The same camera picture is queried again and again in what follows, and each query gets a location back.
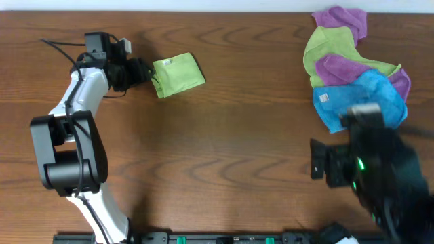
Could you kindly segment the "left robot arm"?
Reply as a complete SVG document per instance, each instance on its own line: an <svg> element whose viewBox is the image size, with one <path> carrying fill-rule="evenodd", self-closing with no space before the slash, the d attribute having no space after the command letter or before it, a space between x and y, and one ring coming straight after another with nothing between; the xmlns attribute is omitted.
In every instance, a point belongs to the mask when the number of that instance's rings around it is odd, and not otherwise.
<svg viewBox="0 0 434 244"><path fill-rule="evenodd" d="M153 73L141 58L129 58L129 40L106 32L84 37L86 50L70 60L71 83L61 101L31 120L40 179L83 214L94 231L90 243L141 243L106 185L108 158L94 117L109 91L122 97Z"/></svg>

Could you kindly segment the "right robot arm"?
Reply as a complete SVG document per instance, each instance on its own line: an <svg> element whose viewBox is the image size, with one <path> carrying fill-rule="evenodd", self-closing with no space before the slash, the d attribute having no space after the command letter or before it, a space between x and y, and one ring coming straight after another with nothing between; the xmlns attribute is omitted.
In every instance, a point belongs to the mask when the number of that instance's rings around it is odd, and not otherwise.
<svg viewBox="0 0 434 244"><path fill-rule="evenodd" d="M433 242L433 195L416 151L385 125L380 112L347 114L348 144L310 140L311 178L350 187L393 243Z"/></svg>

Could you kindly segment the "light green microfiber cloth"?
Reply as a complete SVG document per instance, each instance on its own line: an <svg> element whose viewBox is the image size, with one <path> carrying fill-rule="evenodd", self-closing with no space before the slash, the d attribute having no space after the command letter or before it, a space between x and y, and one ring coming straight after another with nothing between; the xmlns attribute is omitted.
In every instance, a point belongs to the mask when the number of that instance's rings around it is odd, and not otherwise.
<svg viewBox="0 0 434 244"><path fill-rule="evenodd" d="M189 52L153 62L151 81L158 98L184 92L205 83L205 78Z"/></svg>

